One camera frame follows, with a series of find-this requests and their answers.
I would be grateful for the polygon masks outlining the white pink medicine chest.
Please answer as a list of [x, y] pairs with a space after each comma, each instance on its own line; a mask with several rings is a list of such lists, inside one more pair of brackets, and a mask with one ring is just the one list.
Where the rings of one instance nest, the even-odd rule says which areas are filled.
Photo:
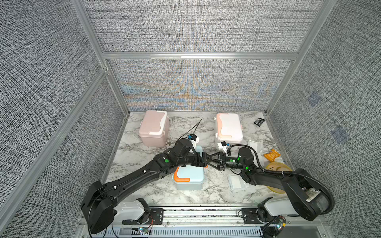
[[215, 117], [215, 143], [225, 141], [240, 144], [243, 140], [242, 125], [238, 114], [218, 113]]

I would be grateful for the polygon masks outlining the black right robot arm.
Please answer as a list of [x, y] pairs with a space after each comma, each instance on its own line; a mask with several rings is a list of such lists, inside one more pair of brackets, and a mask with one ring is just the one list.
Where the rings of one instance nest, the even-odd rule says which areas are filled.
[[261, 166], [257, 152], [248, 145], [230, 145], [226, 152], [206, 154], [207, 162], [215, 169], [240, 169], [239, 176], [250, 185], [269, 186], [284, 191], [291, 206], [302, 218], [312, 221], [331, 212], [335, 200], [331, 191], [304, 169], [272, 171]]

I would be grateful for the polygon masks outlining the blue orange medicine box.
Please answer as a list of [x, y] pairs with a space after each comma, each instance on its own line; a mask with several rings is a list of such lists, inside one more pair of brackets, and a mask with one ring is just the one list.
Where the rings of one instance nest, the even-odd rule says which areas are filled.
[[177, 190], [195, 191], [202, 190], [205, 180], [205, 168], [187, 165], [178, 167], [172, 175]]

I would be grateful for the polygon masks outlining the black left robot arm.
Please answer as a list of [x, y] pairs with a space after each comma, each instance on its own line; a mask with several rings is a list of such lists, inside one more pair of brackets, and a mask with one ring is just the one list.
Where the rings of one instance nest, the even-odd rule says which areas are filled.
[[97, 234], [110, 226], [115, 217], [114, 208], [143, 186], [173, 174], [180, 166], [204, 168], [209, 160], [209, 155], [196, 152], [191, 141], [183, 138], [129, 175], [105, 184], [99, 180], [94, 182], [80, 206], [88, 232]]

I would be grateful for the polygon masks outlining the pink white medicine box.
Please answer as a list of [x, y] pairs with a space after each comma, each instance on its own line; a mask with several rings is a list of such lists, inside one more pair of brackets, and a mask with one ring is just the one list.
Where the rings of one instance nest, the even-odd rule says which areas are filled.
[[139, 129], [143, 144], [148, 147], [164, 147], [168, 134], [168, 113], [156, 110], [146, 111]]

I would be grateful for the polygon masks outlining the clear plastic gauze box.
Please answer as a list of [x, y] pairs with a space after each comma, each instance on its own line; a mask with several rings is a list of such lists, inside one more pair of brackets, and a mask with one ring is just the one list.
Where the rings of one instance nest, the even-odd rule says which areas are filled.
[[249, 140], [248, 146], [252, 147], [257, 152], [259, 157], [262, 156], [262, 152], [264, 149], [264, 141], [263, 140], [259, 140], [259, 141]]

